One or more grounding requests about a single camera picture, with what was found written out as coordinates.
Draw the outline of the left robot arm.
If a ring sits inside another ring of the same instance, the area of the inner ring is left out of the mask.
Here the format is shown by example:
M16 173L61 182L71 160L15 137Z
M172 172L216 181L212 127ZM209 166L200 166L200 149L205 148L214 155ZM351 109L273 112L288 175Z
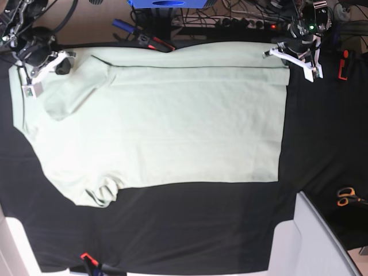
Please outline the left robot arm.
M263 53L264 58L275 56L285 64L294 64L303 69L310 82L323 77L319 63L323 33L331 26L327 1L304 1L301 7L293 4L295 13L288 22L275 24L283 31L281 37L272 39L275 45Z

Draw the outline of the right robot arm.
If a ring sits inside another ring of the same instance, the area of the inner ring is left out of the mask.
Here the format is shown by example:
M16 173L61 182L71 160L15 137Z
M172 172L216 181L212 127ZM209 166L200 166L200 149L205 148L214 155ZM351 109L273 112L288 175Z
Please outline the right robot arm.
M56 1L1 1L1 60L17 69L26 97L36 98L43 92L41 82L50 72L65 75L74 65L76 53L63 49L56 34L68 23L78 1L72 1L54 29L34 26L55 4Z

